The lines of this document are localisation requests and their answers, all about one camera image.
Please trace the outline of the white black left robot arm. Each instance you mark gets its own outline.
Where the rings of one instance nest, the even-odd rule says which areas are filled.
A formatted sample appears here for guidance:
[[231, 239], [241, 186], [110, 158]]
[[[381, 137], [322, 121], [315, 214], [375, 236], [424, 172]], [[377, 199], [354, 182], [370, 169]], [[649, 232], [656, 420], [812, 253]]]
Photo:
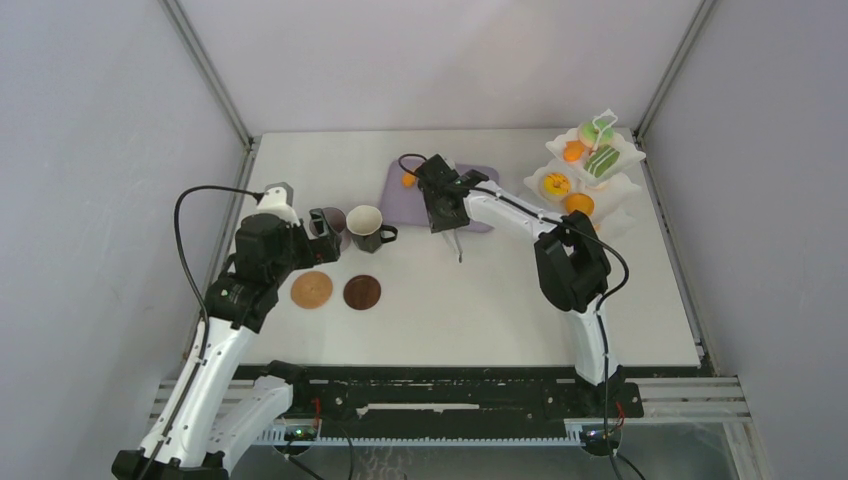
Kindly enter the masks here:
[[155, 425], [135, 450], [121, 450], [111, 471], [118, 479], [227, 479], [274, 418], [305, 414], [311, 388], [266, 374], [247, 399], [218, 415], [248, 347], [279, 301], [294, 271], [335, 262], [341, 240], [323, 210], [308, 221], [272, 210], [244, 218], [235, 251], [203, 299], [191, 355]]

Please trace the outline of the green striped cake slice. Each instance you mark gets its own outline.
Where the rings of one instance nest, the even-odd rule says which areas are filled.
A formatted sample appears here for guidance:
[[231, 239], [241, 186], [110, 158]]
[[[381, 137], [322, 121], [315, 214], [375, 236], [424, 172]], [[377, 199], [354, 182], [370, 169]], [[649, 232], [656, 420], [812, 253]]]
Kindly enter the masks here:
[[594, 178], [600, 178], [606, 174], [620, 159], [621, 153], [611, 145], [599, 147], [584, 164], [584, 170]]

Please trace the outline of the orange egg tart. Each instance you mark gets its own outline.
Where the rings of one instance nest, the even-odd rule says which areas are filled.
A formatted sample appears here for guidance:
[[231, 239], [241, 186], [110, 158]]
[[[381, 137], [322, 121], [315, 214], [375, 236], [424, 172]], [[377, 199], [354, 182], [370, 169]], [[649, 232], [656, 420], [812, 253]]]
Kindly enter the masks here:
[[573, 193], [566, 196], [562, 202], [567, 214], [580, 212], [591, 216], [595, 210], [594, 200], [584, 193]]

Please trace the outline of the black mug white inside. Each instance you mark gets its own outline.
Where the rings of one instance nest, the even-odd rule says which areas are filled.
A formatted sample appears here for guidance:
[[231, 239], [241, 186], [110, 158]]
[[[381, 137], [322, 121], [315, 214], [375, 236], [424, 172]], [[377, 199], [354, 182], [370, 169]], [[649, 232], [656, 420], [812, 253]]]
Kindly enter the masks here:
[[369, 205], [353, 208], [346, 216], [346, 228], [355, 246], [369, 254], [398, 238], [398, 229], [385, 224], [381, 211]]

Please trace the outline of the steel white serving tongs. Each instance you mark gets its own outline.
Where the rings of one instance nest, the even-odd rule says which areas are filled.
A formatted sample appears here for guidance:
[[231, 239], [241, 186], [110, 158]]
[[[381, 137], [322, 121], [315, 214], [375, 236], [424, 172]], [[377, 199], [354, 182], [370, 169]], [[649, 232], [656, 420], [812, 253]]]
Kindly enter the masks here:
[[453, 252], [456, 256], [457, 262], [459, 264], [462, 264], [464, 254], [463, 254], [463, 248], [462, 248], [462, 245], [461, 245], [461, 242], [460, 242], [460, 239], [459, 239], [459, 235], [458, 235], [458, 230], [457, 229], [451, 229], [451, 230], [443, 231], [442, 236], [443, 236], [444, 240], [447, 242], [447, 244], [453, 250]]

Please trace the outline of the woven rattan coaster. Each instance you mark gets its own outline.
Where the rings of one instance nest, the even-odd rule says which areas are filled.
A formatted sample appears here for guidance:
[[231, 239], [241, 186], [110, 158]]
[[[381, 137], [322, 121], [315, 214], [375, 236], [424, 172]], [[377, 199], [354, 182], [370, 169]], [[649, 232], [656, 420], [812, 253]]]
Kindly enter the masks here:
[[300, 308], [312, 310], [322, 307], [332, 296], [332, 279], [320, 271], [300, 275], [291, 286], [290, 298]]

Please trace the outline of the orange bear cookie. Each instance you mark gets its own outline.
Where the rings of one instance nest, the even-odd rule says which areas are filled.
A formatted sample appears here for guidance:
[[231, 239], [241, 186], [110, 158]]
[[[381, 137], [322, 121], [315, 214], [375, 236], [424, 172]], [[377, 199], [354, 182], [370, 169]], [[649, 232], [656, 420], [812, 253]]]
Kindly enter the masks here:
[[568, 163], [574, 163], [581, 159], [586, 153], [587, 146], [580, 140], [573, 140], [566, 143], [563, 150], [563, 159]]

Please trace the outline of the yellow frosted donut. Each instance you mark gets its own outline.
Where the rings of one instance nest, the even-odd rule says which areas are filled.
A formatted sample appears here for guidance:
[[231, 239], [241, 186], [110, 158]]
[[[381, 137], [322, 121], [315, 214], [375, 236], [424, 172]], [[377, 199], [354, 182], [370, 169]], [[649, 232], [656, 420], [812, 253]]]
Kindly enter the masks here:
[[549, 202], [563, 201], [572, 190], [569, 177], [560, 172], [545, 174], [539, 181], [539, 194]]

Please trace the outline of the white three tier stand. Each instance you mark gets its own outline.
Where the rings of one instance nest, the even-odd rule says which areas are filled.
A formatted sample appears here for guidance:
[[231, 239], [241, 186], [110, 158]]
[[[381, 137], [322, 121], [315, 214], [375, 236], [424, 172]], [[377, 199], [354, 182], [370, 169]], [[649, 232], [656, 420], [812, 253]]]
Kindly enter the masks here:
[[611, 145], [621, 153], [617, 164], [608, 170], [605, 175], [594, 178], [584, 170], [584, 164], [599, 147], [587, 148], [586, 153], [577, 162], [568, 163], [563, 159], [563, 150], [566, 143], [578, 140], [578, 128], [582, 122], [579, 126], [567, 130], [546, 143], [546, 148], [553, 155], [553, 158], [547, 164], [537, 168], [531, 175], [525, 177], [523, 184], [540, 201], [542, 207], [569, 215], [565, 211], [563, 201], [549, 202], [539, 194], [539, 181], [545, 174], [560, 172], [567, 175], [572, 183], [570, 194], [584, 193], [594, 200], [594, 213], [588, 217], [600, 238], [611, 241], [623, 235], [635, 225], [635, 219], [625, 211], [624, 205], [640, 193], [642, 188], [630, 179], [626, 171], [643, 161], [646, 154], [639, 150], [632, 141], [626, 139], [623, 134], [615, 130], [618, 124], [618, 116], [612, 110], [607, 109], [587, 121], [601, 118], [610, 121], [615, 131], [612, 142], [607, 145]]

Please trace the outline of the purple mug black handle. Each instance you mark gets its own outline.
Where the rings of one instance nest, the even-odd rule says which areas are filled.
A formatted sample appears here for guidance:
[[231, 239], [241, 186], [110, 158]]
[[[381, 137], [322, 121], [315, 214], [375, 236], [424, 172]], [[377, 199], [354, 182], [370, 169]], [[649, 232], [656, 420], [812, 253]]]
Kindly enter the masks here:
[[346, 214], [335, 207], [324, 207], [323, 213], [329, 227], [337, 233], [340, 239], [339, 250], [344, 252], [351, 244], [350, 232], [346, 225]]

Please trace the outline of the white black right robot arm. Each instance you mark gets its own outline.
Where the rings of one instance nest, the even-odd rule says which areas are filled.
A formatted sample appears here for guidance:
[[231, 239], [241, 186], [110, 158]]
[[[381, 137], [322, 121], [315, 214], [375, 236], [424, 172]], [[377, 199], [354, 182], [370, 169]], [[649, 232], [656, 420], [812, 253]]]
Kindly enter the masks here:
[[510, 194], [477, 170], [458, 173], [440, 155], [416, 168], [401, 169], [416, 178], [430, 230], [439, 233], [473, 222], [506, 230], [532, 244], [539, 288], [564, 313], [575, 345], [574, 367], [585, 383], [578, 402], [592, 416], [605, 415], [618, 400], [608, 380], [618, 368], [604, 322], [611, 265], [589, 217], [581, 212], [556, 217]]

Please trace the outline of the dark wooden round coaster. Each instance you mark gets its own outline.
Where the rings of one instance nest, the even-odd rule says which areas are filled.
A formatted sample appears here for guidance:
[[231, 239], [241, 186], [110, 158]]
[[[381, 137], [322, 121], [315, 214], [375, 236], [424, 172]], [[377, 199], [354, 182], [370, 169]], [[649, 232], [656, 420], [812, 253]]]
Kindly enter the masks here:
[[373, 308], [380, 300], [382, 287], [380, 282], [370, 275], [357, 275], [344, 286], [343, 299], [345, 304], [357, 311]]

